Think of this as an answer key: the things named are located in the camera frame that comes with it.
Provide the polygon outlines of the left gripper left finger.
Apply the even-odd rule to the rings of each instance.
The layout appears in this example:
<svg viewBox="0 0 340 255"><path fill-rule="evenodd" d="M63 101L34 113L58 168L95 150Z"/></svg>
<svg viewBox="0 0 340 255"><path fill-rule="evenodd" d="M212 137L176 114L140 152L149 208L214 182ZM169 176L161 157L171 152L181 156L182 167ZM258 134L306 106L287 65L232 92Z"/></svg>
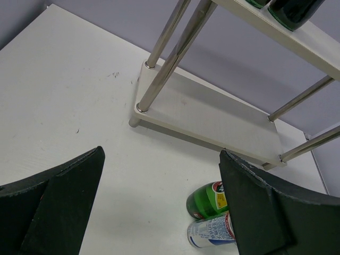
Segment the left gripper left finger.
<svg viewBox="0 0 340 255"><path fill-rule="evenodd" d="M101 146L1 186L1 254L79 254L103 172Z"/></svg>

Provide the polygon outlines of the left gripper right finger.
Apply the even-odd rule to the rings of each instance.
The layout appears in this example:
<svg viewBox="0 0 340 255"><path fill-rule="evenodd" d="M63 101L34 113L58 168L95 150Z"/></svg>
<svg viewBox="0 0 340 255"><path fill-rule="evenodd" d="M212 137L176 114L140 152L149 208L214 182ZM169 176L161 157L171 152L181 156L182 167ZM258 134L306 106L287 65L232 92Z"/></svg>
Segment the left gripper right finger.
<svg viewBox="0 0 340 255"><path fill-rule="evenodd" d="M239 254L339 254L339 198L220 152L220 175Z"/></svg>

